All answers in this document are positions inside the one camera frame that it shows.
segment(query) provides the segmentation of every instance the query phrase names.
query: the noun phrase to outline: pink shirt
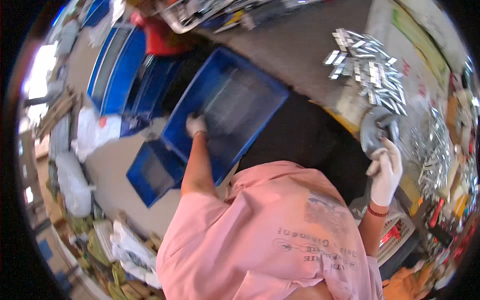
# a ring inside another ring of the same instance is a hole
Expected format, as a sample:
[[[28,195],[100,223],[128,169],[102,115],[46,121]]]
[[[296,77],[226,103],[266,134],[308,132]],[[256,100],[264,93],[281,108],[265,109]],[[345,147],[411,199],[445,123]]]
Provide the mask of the pink shirt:
[[[330,181],[277,161],[243,170],[225,202],[184,195],[158,251],[167,299],[284,299],[325,280],[334,299],[381,299],[376,258]]]

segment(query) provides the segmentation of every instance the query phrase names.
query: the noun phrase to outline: worker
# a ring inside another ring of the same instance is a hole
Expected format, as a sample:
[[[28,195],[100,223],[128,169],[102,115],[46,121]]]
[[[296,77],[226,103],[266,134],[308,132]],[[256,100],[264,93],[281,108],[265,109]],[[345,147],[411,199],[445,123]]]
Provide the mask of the worker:
[[[219,199],[203,117],[189,116],[186,130],[181,200],[156,262],[167,299],[383,298],[376,255],[402,175],[391,141],[372,154],[371,202],[357,227],[322,172],[288,161],[235,174]]]

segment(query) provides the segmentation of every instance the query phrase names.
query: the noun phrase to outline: gloved hand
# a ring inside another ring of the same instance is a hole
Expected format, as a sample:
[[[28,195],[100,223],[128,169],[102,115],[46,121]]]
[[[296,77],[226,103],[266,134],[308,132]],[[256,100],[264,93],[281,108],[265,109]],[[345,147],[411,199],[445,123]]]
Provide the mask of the gloved hand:
[[[372,201],[379,206],[389,206],[402,177],[402,157],[392,141],[384,138],[382,143],[385,148],[372,153],[367,175],[373,179],[370,192]]]
[[[194,136],[198,132],[207,132],[207,125],[205,124],[205,117],[204,116],[198,116],[197,118],[194,118],[192,114],[188,115],[187,117],[187,124],[186,124],[186,129],[188,132],[188,135],[191,138],[194,138]]]

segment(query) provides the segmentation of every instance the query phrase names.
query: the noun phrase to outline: blue plastic crate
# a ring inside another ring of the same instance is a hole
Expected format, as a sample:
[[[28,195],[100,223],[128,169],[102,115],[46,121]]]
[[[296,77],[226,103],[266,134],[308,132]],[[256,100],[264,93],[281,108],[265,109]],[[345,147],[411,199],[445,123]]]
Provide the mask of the blue plastic crate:
[[[212,174],[218,186],[288,97],[288,90],[246,59],[217,48],[173,110],[162,139],[188,161],[185,131],[192,112],[205,115]]]
[[[143,203],[150,208],[171,188],[181,183],[185,163],[165,148],[161,140],[143,143],[127,172],[127,178]]]

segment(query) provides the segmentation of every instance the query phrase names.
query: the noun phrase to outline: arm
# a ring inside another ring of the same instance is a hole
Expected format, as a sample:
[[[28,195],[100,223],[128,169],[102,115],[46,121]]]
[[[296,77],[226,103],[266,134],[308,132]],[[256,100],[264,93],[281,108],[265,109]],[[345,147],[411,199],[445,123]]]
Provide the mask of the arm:
[[[379,206],[373,201],[370,202],[370,208],[379,214],[386,214],[388,212],[388,206]],[[368,256],[377,256],[384,224],[385,217],[374,216],[368,210],[363,216],[359,225],[359,232],[365,253]]]
[[[212,166],[210,165],[206,126],[203,118],[194,119],[189,116],[187,131],[193,137],[193,142],[180,193],[183,196],[191,192],[201,192],[218,198],[212,178]]]
[[[367,175],[373,178],[370,209],[378,214],[387,214],[395,190],[402,177],[402,158],[399,149],[387,139],[383,139],[385,148],[372,154],[372,164]],[[359,225],[365,253],[376,257],[380,245],[382,229],[386,216],[375,216],[367,210]]]

